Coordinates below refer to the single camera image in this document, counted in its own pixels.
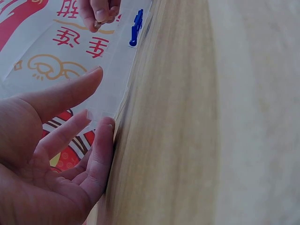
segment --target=blue plastic clip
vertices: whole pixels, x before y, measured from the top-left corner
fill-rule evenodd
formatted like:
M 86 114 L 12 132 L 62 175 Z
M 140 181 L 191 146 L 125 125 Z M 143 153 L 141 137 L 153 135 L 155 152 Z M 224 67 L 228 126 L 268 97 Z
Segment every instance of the blue plastic clip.
M 135 24 L 131 28 L 131 40 L 129 44 L 131 46 L 136 46 L 137 43 L 137 36 L 139 35 L 139 31 L 142 28 L 143 24 L 143 12 L 144 10 L 139 10 L 139 13 L 135 16 Z

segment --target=hand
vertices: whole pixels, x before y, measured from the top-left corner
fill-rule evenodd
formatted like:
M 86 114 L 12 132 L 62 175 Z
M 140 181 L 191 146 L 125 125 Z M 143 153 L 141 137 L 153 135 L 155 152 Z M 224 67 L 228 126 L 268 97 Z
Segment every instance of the hand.
M 97 32 L 95 21 L 112 23 L 119 14 L 121 0 L 78 0 L 79 15 L 84 25 Z
M 61 173 L 49 160 L 89 123 L 86 111 L 41 141 L 42 124 L 92 95 L 98 67 L 59 86 L 0 101 L 0 224 L 82 224 L 103 194 L 113 158 L 114 120 L 104 118 L 92 149 Z

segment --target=orange line drawing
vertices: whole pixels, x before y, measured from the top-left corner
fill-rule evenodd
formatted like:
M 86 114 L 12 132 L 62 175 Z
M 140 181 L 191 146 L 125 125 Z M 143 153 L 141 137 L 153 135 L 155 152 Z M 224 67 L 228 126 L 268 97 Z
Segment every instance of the orange line drawing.
M 86 27 L 80 26 L 77 23 L 64 22 L 64 21 L 56 20 L 56 19 L 54 19 L 53 21 L 58 22 L 58 23 L 62 23 L 62 24 L 65 24 L 65 25 L 72 25 L 72 26 L 75 26 L 75 27 L 77 27 L 77 28 L 79 28 L 81 30 L 88 30 Z M 98 32 L 102 33 L 102 34 L 113 34 L 114 30 L 98 30 Z
M 22 62 L 23 62 L 23 60 L 20 60 L 20 61 L 18 61 L 17 63 L 14 64 L 14 70 L 15 71 L 22 69 Z
M 71 74 L 74 74 L 77 77 L 80 76 L 79 71 L 81 73 L 87 72 L 86 68 L 76 62 L 62 62 L 58 57 L 50 54 L 33 56 L 29 59 L 27 67 L 38 71 L 40 75 L 33 74 L 32 76 L 36 79 L 41 79 L 41 81 L 44 80 L 44 76 L 48 80 L 56 80 L 61 76 L 70 79 Z

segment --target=light wooden board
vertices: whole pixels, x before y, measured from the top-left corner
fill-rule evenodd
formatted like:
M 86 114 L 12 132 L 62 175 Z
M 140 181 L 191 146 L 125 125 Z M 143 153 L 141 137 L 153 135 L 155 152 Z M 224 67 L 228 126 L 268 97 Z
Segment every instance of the light wooden board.
M 97 224 L 300 224 L 300 3 L 161 0 Z

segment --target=transparent plastic film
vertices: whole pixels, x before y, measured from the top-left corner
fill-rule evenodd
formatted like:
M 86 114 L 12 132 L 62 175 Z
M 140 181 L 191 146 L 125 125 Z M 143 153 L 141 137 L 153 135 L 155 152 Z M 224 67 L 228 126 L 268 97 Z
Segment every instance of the transparent plastic film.
M 103 67 L 103 80 L 95 94 L 87 101 L 88 119 L 91 120 L 88 130 L 96 128 L 101 118 L 105 116 L 116 118 L 118 115 L 128 90 L 131 68 L 151 5 L 151 0 L 122 1 L 120 29 L 115 32 L 113 44 L 110 44 L 104 55 L 104 57 L 110 55 L 110 63 Z M 138 32 L 137 44 L 131 46 L 129 42 L 132 38 L 132 27 L 141 9 L 143 9 L 142 27 Z

